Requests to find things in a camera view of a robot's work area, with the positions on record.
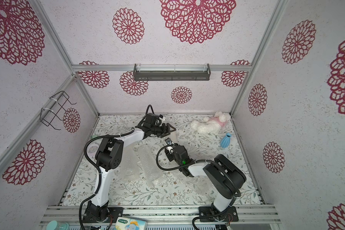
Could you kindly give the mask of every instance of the wallpaper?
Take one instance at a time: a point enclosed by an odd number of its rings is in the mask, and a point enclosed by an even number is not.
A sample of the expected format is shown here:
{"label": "wallpaper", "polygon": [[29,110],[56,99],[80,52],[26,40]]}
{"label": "wallpaper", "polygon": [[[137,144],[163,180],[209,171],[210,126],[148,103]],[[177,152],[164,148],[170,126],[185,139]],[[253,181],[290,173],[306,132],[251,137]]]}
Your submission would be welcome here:
{"label": "wallpaper", "polygon": [[216,71],[209,81],[134,81],[131,71],[79,75],[100,113],[144,113],[149,104],[161,113],[215,113],[230,111],[246,72]]}
{"label": "wallpaper", "polygon": [[73,63],[251,61],[276,0],[41,0]]}
{"label": "wallpaper", "polygon": [[0,1],[0,155],[69,76],[27,1]]}
{"label": "wallpaper", "polygon": [[285,229],[345,229],[345,1],[288,3],[234,119]]}
{"label": "wallpaper", "polygon": [[[169,115],[167,120],[177,129],[178,143],[184,145],[190,158],[213,159],[218,154],[223,154],[243,171],[246,182],[240,189],[242,196],[237,198],[234,204],[260,204],[231,123],[226,124],[218,135],[198,134],[190,129],[190,122],[202,121],[205,116]],[[100,136],[125,133],[136,126],[142,118],[143,115],[100,116],[94,134]],[[226,133],[231,133],[233,137],[230,145],[224,149],[220,147],[220,141]],[[214,201],[217,190],[207,177],[185,177],[178,170],[164,172],[156,166],[162,180],[157,185],[151,183],[151,178],[139,157],[149,154],[153,159],[150,163],[156,164],[154,159],[157,151],[164,143],[164,138],[149,137],[139,141],[130,150],[124,148],[122,162],[114,171],[109,189],[110,205],[210,205]],[[146,145],[149,150],[147,153],[143,150]],[[138,172],[138,177],[133,179],[128,176],[128,168],[131,168],[132,164],[130,158],[138,159],[133,163],[133,172]],[[160,165],[165,168],[177,166],[175,162],[168,162],[165,154],[159,160]],[[63,205],[80,205],[85,198],[91,196],[96,175],[96,168],[83,157]]]}
{"label": "wallpaper", "polygon": [[41,125],[0,176],[0,229],[35,229],[47,207],[62,197],[95,120],[74,81],[66,92],[72,104],[58,113],[63,121],[51,122],[59,130]]}

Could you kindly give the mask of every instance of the white wall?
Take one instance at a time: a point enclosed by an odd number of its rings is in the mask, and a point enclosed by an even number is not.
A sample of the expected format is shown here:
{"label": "white wall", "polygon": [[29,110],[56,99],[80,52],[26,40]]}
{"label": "white wall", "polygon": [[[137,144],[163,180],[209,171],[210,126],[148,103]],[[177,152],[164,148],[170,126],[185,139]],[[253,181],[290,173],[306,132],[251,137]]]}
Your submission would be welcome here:
{"label": "white wall", "polygon": [[26,66],[0,58],[0,155],[70,75],[49,39]]}
{"label": "white wall", "polygon": [[[70,74],[28,2],[6,4],[0,1],[0,155]],[[41,125],[28,142],[36,141],[34,152],[24,145],[3,168],[0,229],[34,229],[47,206],[62,197],[95,120],[75,82],[66,92],[77,104],[64,106],[78,111],[79,127],[69,132],[57,119],[52,124],[61,130]]]}
{"label": "white wall", "polygon": [[[218,5],[209,7],[209,10],[213,12],[227,10],[227,13],[206,14],[200,13],[202,10],[197,10],[196,17],[192,16],[194,10],[188,10],[188,14],[197,22],[195,25],[201,27],[212,25],[207,31],[197,32],[197,37],[204,37],[203,40],[190,40],[190,42],[184,41],[176,34],[173,35],[169,29],[169,22],[167,23],[161,15],[166,15],[166,18],[171,16],[168,10],[166,14],[165,11],[161,13],[163,9],[166,9],[165,2],[166,6],[172,6],[178,1],[41,0],[41,2],[75,64],[91,62],[96,64],[231,64],[238,60],[252,61],[277,1],[230,0],[223,1],[225,3],[222,5],[218,4],[220,1],[215,1]],[[198,7],[199,1],[191,1],[190,6],[189,1],[186,3],[186,6],[180,6],[183,9],[181,14],[185,14],[187,9]],[[207,1],[202,0],[199,6],[205,4]],[[131,44],[126,43],[124,35],[123,39],[118,37],[118,30],[115,32],[115,28],[123,23],[120,9],[125,8],[135,12],[132,15],[138,23],[134,26],[140,30],[138,34],[133,33],[136,35],[136,37],[132,36],[135,43],[131,42]],[[226,22],[210,24],[213,20]],[[191,26],[193,24],[188,24],[187,30],[193,28]],[[213,31],[216,33],[211,37],[209,34]],[[213,72],[208,82],[149,82],[146,92],[133,95],[123,91],[120,86],[120,77],[123,72],[99,72],[96,76],[100,74],[103,83],[98,85],[90,83],[87,90],[101,113],[141,113],[148,104],[155,105],[156,110],[165,113],[212,113],[217,110],[227,112],[231,109],[240,87],[240,85],[231,85],[231,87],[224,85],[221,79],[222,72]],[[192,98],[184,104],[175,103],[171,99],[171,92],[179,86],[186,87],[192,92]]]}
{"label": "white wall", "polygon": [[[95,120],[75,82],[70,84],[66,92],[69,100],[76,104],[70,105],[67,102],[64,107],[77,110],[80,126],[75,132],[69,132],[57,118],[51,124],[61,130],[41,125],[30,139],[40,143],[42,148],[40,145],[37,147],[43,150],[44,154],[34,153],[35,163],[23,163],[21,159],[31,158],[27,157],[26,151],[21,150],[22,153],[18,153],[14,161],[15,164],[10,163],[5,168],[3,175],[0,175],[0,229],[9,229],[13,226],[16,229],[35,229],[47,207],[57,205],[62,198],[72,169]],[[63,118],[63,114],[64,111],[61,111],[58,115]],[[51,120],[52,117],[49,113],[46,119]],[[31,176],[30,171],[38,168],[41,170],[37,172],[36,177],[33,174]],[[21,173],[19,176],[13,176],[12,172]]]}
{"label": "white wall", "polygon": [[[284,41],[304,20],[315,25],[314,42],[302,59],[288,64]],[[286,229],[338,229],[337,222],[345,229],[345,114],[330,99],[328,85],[343,41],[345,1],[291,0],[234,117],[263,195]],[[332,75],[345,81],[342,69]],[[254,116],[248,98],[257,84],[265,87],[267,103]],[[272,163],[276,169],[263,159],[270,142],[283,152],[278,149]]]}

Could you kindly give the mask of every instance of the blue vase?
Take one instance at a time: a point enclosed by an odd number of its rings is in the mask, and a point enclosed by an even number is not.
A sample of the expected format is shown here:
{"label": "blue vase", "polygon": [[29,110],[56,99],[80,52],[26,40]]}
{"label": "blue vase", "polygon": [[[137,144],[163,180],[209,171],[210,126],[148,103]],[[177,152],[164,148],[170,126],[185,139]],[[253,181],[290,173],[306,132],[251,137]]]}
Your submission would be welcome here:
{"label": "blue vase", "polygon": [[230,138],[231,138],[231,134],[230,133],[226,133],[226,135],[222,138],[220,145],[223,148],[226,148],[227,146],[230,145]]}

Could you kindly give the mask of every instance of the pink toy clothing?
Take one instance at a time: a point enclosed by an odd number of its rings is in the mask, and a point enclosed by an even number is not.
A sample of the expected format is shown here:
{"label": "pink toy clothing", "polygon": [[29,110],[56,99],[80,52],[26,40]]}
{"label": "pink toy clothing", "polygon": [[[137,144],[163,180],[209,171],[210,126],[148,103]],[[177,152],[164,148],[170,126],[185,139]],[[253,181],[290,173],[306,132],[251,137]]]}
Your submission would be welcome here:
{"label": "pink toy clothing", "polygon": [[227,121],[221,122],[218,117],[211,117],[208,121],[216,121],[221,126],[221,128],[223,128],[227,123]]}

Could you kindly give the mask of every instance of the black mounting plate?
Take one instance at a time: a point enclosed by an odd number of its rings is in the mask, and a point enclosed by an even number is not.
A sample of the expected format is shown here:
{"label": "black mounting plate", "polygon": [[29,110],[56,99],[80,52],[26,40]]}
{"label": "black mounting plate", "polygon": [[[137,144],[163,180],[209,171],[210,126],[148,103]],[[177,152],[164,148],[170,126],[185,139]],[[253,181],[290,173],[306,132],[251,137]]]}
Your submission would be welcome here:
{"label": "black mounting plate", "polygon": [[[198,210],[199,210],[199,215],[200,216],[210,216],[210,215],[212,215],[211,207],[210,206],[201,206],[201,207],[198,208]],[[203,219],[199,219],[199,220],[201,222],[213,222],[213,221],[216,221],[215,217],[203,218]],[[238,222],[239,221],[237,209],[234,206],[230,207],[229,210],[227,211],[227,213],[223,214],[220,217],[220,221],[229,222],[229,220],[231,222]]]}
{"label": "black mounting plate", "polygon": [[[124,208],[107,208],[108,213],[113,216],[113,223],[116,223],[116,220],[119,216],[123,216],[123,210]],[[83,223],[97,223],[95,220],[88,216],[83,216]],[[110,218],[107,218],[105,220],[105,223],[110,223]]]}

